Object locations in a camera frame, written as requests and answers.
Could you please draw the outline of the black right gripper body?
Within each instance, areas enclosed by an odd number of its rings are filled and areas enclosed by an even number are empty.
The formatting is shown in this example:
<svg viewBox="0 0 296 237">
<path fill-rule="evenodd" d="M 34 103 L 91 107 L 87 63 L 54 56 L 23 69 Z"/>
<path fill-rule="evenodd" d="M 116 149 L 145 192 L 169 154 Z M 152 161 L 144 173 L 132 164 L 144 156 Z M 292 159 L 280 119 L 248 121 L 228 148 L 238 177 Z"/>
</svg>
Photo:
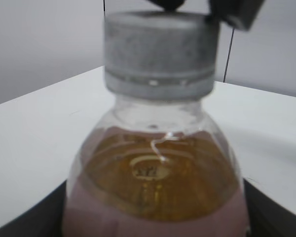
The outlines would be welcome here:
<svg viewBox="0 0 296 237">
<path fill-rule="evenodd" d="M 228 26 L 249 31 L 264 0 L 209 0 L 210 17 Z"/>
</svg>

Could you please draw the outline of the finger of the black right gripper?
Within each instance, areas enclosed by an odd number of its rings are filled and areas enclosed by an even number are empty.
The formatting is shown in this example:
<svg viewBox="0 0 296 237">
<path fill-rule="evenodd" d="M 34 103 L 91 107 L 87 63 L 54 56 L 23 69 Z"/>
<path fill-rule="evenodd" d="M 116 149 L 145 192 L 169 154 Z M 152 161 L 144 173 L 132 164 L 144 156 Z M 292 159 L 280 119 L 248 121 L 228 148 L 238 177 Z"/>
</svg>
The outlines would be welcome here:
<svg viewBox="0 0 296 237">
<path fill-rule="evenodd" d="M 154 5 L 161 7 L 164 11 L 176 11 L 181 7 L 185 0 L 148 0 Z"/>
</svg>

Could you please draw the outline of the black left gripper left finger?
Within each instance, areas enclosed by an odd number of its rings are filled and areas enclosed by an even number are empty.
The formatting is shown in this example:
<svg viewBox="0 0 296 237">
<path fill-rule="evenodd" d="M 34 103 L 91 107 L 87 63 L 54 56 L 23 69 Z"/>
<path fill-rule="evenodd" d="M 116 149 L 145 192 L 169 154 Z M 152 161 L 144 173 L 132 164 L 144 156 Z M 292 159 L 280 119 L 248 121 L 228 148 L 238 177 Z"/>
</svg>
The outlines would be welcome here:
<svg viewBox="0 0 296 237">
<path fill-rule="evenodd" d="M 66 182 L 31 209 L 0 227 L 0 237 L 61 237 Z"/>
</svg>

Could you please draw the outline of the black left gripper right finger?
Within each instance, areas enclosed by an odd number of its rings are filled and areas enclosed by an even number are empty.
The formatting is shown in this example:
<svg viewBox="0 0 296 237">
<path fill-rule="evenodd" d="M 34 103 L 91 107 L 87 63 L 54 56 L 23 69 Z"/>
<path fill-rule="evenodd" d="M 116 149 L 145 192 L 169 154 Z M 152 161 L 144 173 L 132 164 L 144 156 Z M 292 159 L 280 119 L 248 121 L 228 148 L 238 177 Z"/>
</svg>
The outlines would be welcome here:
<svg viewBox="0 0 296 237">
<path fill-rule="evenodd" d="M 250 219 L 248 237 L 296 237 L 296 215 L 244 180 Z"/>
</svg>

